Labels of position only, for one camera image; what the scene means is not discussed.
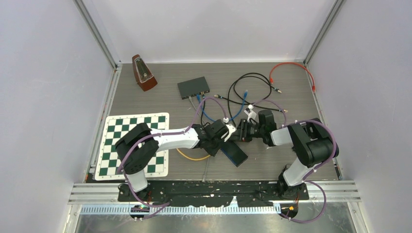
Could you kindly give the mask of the black blue network switch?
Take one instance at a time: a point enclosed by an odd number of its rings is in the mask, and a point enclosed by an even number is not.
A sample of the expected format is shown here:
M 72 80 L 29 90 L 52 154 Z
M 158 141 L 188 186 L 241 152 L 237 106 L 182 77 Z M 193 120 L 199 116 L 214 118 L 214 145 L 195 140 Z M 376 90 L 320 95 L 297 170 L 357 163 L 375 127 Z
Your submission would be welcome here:
M 248 155 L 232 141 L 225 142 L 221 147 L 221 151 L 236 167 L 239 167 L 248 159 Z

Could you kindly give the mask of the dark grey network switch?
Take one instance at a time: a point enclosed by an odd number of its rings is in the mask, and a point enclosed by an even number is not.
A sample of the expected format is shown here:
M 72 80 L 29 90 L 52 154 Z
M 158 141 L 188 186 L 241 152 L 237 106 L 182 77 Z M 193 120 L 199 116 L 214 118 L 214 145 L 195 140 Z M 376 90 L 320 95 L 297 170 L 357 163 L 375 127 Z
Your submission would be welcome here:
M 177 87 L 182 100 L 210 92 L 210 88 L 204 76 L 180 82 L 177 84 Z

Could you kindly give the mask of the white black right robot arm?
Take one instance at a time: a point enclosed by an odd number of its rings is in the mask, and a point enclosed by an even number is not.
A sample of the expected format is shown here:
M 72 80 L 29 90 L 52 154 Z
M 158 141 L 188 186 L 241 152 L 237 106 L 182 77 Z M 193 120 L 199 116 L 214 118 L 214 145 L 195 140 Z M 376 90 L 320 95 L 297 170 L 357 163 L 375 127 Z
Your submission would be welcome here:
M 270 147 L 292 145 L 297 158 L 283 168 L 276 183 L 275 193 L 281 199 L 296 197 L 310 174 L 339 155 L 339 147 L 331 131 L 318 118 L 279 128 L 270 110 L 261 110 L 257 116 L 257 121 L 242 119 L 229 140 L 233 143 L 250 142 L 253 138 L 260 138 Z

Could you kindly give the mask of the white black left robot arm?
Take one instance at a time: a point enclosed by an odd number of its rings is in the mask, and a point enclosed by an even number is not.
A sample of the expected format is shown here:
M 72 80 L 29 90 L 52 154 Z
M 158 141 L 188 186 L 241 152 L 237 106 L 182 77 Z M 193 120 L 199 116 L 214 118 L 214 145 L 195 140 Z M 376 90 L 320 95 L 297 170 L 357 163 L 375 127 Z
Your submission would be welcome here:
M 172 130 L 152 129 L 146 123 L 136 125 L 115 143 L 115 152 L 121 160 L 119 169 L 131 184 L 131 196 L 138 201 L 148 197 L 149 188 L 144 169 L 156 153 L 200 148 L 214 156 L 235 131 L 232 124 L 222 120 L 206 126 L 191 124 Z

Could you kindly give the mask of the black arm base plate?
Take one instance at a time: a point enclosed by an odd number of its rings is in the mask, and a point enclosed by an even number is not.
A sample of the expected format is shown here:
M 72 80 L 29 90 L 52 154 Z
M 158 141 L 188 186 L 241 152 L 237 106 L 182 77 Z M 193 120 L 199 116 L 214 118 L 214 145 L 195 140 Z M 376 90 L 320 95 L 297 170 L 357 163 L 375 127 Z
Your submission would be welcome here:
M 306 185 L 280 192 L 271 181 L 160 181 L 148 182 L 137 196 L 155 205 L 221 207 L 236 200 L 241 207 L 270 206 L 272 201 L 308 200 Z

